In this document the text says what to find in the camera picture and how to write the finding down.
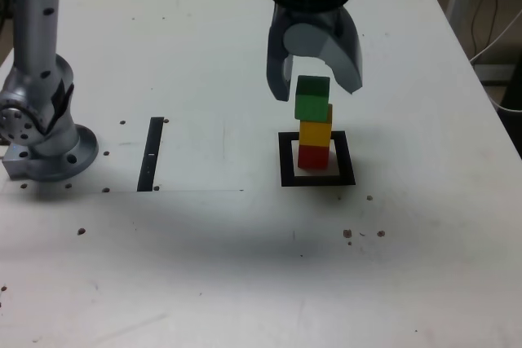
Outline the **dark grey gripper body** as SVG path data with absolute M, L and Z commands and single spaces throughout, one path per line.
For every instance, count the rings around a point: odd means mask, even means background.
M 343 18 L 347 12 L 342 7 L 335 7 L 322 12 L 293 11 L 289 8 L 274 4 L 271 34 L 285 32 L 291 25 L 305 23 L 325 28 L 333 35 L 344 35 L 347 32 L 346 20 Z

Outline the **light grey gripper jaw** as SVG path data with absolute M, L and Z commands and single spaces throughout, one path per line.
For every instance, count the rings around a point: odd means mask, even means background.
M 290 54 L 321 59 L 332 71 L 335 81 L 347 93 L 362 87 L 362 54 L 355 23 L 346 9 L 347 32 L 333 35 L 311 24 L 291 25 L 285 32 L 284 43 Z

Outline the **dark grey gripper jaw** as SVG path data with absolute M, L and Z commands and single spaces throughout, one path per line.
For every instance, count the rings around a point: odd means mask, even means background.
M 284 43 L 285 32 L 290 26 L 287 17 L 274 17 L 268 34 L 267 82 L 278 101 L 290 99 L 293 56 Z

